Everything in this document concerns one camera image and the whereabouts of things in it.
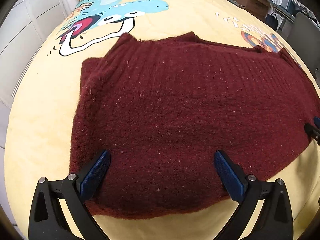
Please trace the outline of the dark red knit sweater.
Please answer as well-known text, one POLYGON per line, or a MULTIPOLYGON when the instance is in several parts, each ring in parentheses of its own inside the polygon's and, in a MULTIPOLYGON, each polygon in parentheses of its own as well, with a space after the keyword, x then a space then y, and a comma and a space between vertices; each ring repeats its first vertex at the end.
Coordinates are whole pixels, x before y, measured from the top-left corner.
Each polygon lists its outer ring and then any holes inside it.
POLYGON ((213 155, 224 150, 266 180, 309 145, 319 97, 290 54, 200 39, 122 35, 82 63, 70 171, 111 154, 93 215, 147 219, 205 209, 227 197, 213 155))

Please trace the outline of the grey green chair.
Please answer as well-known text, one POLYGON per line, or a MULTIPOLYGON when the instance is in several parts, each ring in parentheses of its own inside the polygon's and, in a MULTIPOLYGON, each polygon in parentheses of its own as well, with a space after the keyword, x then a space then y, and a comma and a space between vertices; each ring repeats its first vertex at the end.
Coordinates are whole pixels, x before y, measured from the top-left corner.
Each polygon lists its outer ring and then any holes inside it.
POLYGON ((308 67, 312 76, 317 79, 319 26, 311 18, 298 12, 286 41, 308 67))

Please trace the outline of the yellow dino print bedspread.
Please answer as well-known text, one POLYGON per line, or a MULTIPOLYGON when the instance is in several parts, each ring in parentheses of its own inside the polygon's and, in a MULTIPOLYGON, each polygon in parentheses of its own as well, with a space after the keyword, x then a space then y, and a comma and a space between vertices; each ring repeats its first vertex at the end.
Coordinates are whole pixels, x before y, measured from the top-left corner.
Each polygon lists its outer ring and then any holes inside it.
MULTIPOLYGON (((263 46, 266 50, 286 48, 317 87, 308 68, 288 43, 266 24, 227 0, 161 0, 166 11, 123 19, 114 18, 71 39, 71 46, 91 45, 69 56, 61 56, 60 35, 68 30, 89 3, 77 5, 68 17, 58 20, 30 62, 15 95, 5 142, 4 174, 9 204, 22 233, 28 237, 31 201, 37 181, 61 179, 69 171, 73 117, 79 100, 81 63, 102 57, 116 43, 123 29, 138 40, 160 40, 193 31, 198 37, 241 47, 263 46)), ((287 186, 297 239, 319 208, 319 146, 313 141, 289 166, 271 179, 282 178, 287 186)), ((223 200, 198 212, 152 219, 128 220, 95 216, 111 239, 213 239, 231 216, 236 203, 223 200)))

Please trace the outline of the dark blue hanging bag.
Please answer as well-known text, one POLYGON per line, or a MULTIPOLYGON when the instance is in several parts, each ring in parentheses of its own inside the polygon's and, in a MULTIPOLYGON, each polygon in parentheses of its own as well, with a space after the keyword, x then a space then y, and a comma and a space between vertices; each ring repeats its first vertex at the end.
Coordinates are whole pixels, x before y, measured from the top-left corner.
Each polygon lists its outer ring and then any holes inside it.
POLYGON ((278 29, 277 13, 267 14, 265 17, 265 24, 272 28, 274 31, 278 29))

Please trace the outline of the white wardrobe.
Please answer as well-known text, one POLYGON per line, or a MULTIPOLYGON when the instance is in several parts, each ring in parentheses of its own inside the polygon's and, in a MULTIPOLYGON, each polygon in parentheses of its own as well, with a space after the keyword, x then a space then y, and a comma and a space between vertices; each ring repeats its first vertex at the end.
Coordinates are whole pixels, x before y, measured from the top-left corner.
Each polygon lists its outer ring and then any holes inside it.
POLYGON ((1 103, 12 106, 30 61, 79 0, 17 0, 1 25, 1 103))

